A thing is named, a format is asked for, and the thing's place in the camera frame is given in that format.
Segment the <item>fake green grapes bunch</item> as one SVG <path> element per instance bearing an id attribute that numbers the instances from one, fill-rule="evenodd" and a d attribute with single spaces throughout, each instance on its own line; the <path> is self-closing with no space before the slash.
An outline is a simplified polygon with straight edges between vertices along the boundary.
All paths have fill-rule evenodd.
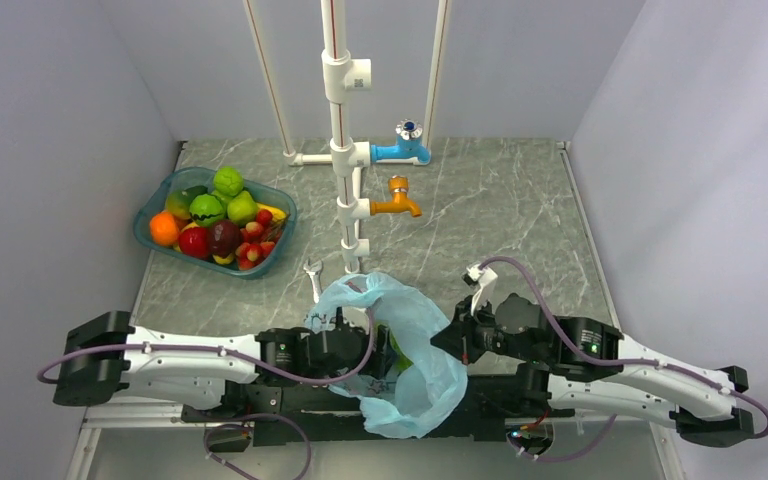
<path id="1" fill-rule="evenodd" d="M 409 369 L 413 365 L 413 362 L 404 354 L 394 335 L 390 335 L 389 344 L 394 351 L 395 360 L 393 366 L 396 368 L 397 372 L 402 373 Z"/>

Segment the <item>light blue plastic bag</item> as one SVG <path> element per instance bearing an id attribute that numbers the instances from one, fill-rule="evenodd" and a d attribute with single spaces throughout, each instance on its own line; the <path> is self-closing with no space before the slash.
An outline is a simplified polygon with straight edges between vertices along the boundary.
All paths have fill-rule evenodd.
<path id="1" fill-rule="evenodd" d="M 437 305 L 385 273 L 347 274 L 320 294 L 304 326 L 316 333 L 333 330 L 339 307 L 371 314 L 408 362 L 404 369 L 390 367 L 383 380 L 358 373 L 328 386 L 359 400 L 365 431 L 389 439 L 422 438 L 448 419 L 465 396 L 468 372 L 459 359 L 431 344 L 449 325 Z"/>

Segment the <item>fake dark red fruit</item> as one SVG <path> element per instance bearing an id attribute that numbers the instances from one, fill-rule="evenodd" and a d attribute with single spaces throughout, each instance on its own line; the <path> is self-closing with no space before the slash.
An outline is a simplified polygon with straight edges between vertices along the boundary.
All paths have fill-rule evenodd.
<path id="1" fill-rule="evenodd" d="M 219 220 L 208 228 L 208 247 L 212 255 L 227 257 L 241 243 L 240 228 L 231 220 Z"/>

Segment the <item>fake orange fruit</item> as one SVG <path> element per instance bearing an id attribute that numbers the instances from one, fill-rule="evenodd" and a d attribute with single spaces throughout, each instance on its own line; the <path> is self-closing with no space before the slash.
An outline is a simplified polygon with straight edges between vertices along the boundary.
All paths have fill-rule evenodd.
<path id="1" fill-rule="evenodd" d="M 161 211 L 149 221 L 149 233 L 152 241 L 163 248 L 172 247 L 180 234 L 177 218 L 168 211 Z"/>

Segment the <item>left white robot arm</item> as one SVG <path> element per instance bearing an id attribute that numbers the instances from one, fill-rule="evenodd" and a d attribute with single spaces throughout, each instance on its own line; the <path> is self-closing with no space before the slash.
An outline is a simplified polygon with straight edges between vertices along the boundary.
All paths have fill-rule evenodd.
<path id="1" fill-rule="evenodd" d="M 126 312 L 101 315 L 71 330 L 58 373 L 38 379 L 54 387 L 60 406 L 90 407 L 119 397 L 175 402 L 232 420 L 253 410 L 253 386 L 328 386 L 381 379 L 396 353 L 384 326 L 345 322 L 342 311 L 324 330 L 270 328 L 256 334 L 202 337 L 132 326 Z"/>

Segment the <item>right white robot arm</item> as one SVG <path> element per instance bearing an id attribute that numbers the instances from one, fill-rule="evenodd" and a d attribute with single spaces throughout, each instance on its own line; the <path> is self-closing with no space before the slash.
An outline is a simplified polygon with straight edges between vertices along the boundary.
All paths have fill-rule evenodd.
<path id="1" fill-rule="evenodd" d="M 660 355 L 618 329 L 586 317 L 557 319 L 574 353 L 542 309 L 512 293 L 498 307 L 466 297 L 433 346 L 465 365 L 491 352 L 516 360 L 513 374 L 477 375 L 462 409 L 484 418 L 567 418 L 583 410 L 636 417 L 674 429 L 690 443 L 726 448 L 754 435 L 735 394 L 748 388 L 737 366 L 703 369 Z"/>

